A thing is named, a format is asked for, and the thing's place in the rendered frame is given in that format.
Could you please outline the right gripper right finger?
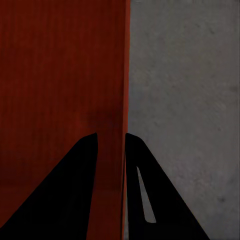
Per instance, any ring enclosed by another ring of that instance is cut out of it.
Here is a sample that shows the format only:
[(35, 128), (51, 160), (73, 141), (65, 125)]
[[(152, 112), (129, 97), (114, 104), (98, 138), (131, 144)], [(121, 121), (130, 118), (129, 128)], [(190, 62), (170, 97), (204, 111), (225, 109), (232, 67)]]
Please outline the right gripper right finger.
[[(145, 142), (125, 134), (129, 240), (210, 240)], [(145, 220), (141, 177), (156, 223)]]

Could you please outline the storage box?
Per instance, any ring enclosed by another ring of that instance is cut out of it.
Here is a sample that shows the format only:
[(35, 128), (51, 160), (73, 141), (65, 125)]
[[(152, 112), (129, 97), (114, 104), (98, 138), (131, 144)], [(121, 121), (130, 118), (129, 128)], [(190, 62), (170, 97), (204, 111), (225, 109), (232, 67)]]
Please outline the storage box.
[(86, 240), (124, 240), (131, 0), (0, 0), (0, 229), (97, 134)]

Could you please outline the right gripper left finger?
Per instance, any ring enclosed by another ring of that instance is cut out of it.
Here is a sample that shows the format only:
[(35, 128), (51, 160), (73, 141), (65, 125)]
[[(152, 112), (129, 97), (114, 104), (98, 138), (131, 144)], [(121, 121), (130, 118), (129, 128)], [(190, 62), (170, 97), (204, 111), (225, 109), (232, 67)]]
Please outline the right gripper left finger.
[(98, 157), (96, 133), (77, 141), (0, 229), (0, 240), (86, 240)]

